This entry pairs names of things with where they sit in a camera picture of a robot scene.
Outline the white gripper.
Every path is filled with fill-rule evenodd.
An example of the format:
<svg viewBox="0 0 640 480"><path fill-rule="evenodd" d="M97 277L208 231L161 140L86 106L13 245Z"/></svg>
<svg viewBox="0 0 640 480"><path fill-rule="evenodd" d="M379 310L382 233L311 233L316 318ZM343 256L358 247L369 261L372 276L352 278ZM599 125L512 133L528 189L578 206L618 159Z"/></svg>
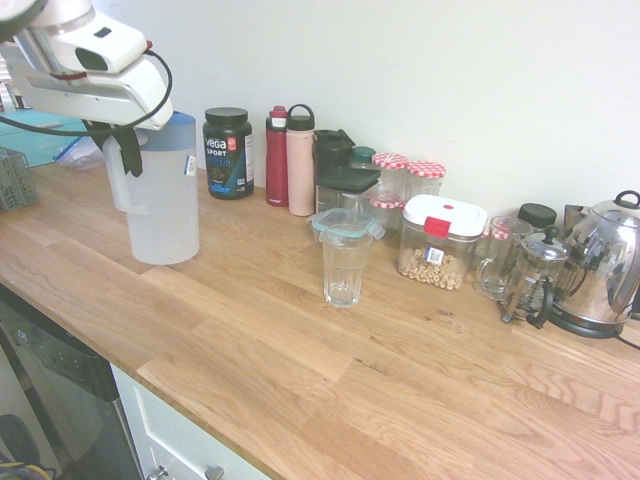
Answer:
<svg viewBox="0 0 640 480"><path fill-rule="evenodd" d="M134 129L117 132L117 125L140 120L141 128L159 130L173 115L171 101L164 98L164 80L146 59L136 60L117 75L89 73L83 79L66 82L31 68L22 54L11 53L9 73L34 109L83 119L95 144L115 138L124 171L133 177L143 172L139 141Z"/></svg>

